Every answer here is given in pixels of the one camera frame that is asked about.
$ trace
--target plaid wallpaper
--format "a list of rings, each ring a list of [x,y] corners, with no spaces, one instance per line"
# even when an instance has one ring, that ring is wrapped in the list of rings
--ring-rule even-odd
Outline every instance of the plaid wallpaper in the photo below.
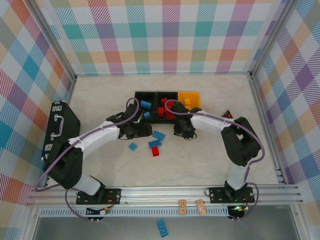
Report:
[[[42,168],[51,103],[71,80],[22,0],[0,0],[0,240],[15,240]]]
[[[257,75],[290,183],[320,235],[320,0],[300,0]]]
[[[288,2],[288,0],[281,0],[281,3],[279,5],[278,9],[276,10],[275,15],[273,16],[272,21],[271,21],[267,31],[265,32],[265,34],[262,38],[262,41],[260,42],[259,48],[254,55],[253,61],[251,62],[250,67],[249,67],[249,72],[251,72],[253,70],[253,68],[254,68],[254,66],[260,56],[260,53],[261,53],[262,49],[265,47],[265,45],[269,39],[269,35],[270,35],[271,31],[273,30],[273,28],[276,26],[276,22],[278,21],[287,2]]]
[[[247,72],[280,0],[37,2],[75,71],[98,75]]]

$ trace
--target red triangle sign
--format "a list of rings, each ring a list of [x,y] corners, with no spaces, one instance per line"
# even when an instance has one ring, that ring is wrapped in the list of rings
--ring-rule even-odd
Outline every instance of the red triangle sign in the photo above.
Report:
[[[224,114],[221,115],[221,117],[226,119],[233,119],[234,117],[231,115],[230,111],[227,110]]]

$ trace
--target blue lego brick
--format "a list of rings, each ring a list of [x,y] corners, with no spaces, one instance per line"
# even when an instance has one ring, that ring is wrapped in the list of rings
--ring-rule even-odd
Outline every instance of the blue lego brick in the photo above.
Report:
[[[150,141],[148,142],[149,148],[151,149],[152,147],[161,147],[162,143],[160,140],[155,140],[155,141]]]
[[[163,140],[165,140],[166,135],[161,133],[161,132],[154,131],[153,134],[152,134],[152,137],[163,141]]]
[[[159,220],[159,221],[156,222],[156,224],[158,226],[158,229],[159,229],[159,232],[160,232],[162,238],[167,236],[167,235],[169,235],[164,220]]]
[[[147,102],[147,101],[143,101],[143,100],[142,100],[142,101],[140,102],[140,105],[141,105],[142,108],[151,109],[151,105],[152,105],[152,104],[151,104],[150,102]]]
[[[137,146],[137,144],[135,144],[135,143],[131,143],[131,144],[129,145],[129,148],[130,148],[131,151],[133,152],[134,150],[136,150],[136,149],[138,148],[138,146]]]
[[[149,119],[150,118],[150,112],[145,112],[144,114],[143,114],[143,116],[146,118],[146,119]]]

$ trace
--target marble floor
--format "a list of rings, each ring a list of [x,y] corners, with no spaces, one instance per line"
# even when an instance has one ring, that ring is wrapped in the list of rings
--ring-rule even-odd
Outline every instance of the marble floor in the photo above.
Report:
[[[277,184],[274,167],[258,113],[245,75],[133,75],[80,77],[75,85],[71,109],[81,121],[83,134],[107,117],[122,112],[135,91],[200,92],[202,108],[220,116],[230,110],[234,118],[247,118],[266,148],[263,161],[254,164],[248,181]],[[173,125],[154,124],[166,134],[153,157],[148,142],[152,136],[112,141],[83,162],[83,172],[106,186],[190,186],[223,185],[229,174],[229,160],[221,138],[197,130],[197,139],[186,141],[173,135]],[[128,145],[138,145],[132,152]]]

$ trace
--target red lego brick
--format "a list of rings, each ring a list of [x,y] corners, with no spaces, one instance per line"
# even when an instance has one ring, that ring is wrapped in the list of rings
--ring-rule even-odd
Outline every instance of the red lego brick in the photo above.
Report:
[[[158,116],[159,117],[165,116],[165,108],[164,107],[158,107]]]
[[[166,119],[176,119],[176,116],[171,112],[167,112],[165,116],[166,116]]]
[[[162,99],[161,99],[162,107],[165,106],[166,101],[168,101],[167,98],[162,98]]]
[[[168,109],[171,110],[171,108],[172,108],[175,104],[176,104],[175,101],[170,101],[170,102],[168,102],[168,104],[167,104],[166,106],[168,107]]]
[[[152,150],[152,155],[153,155],[154,157],[159,156],[159,149],[158,149],[157,146],[153,146],[153,147],[151,148],[151,150]]]

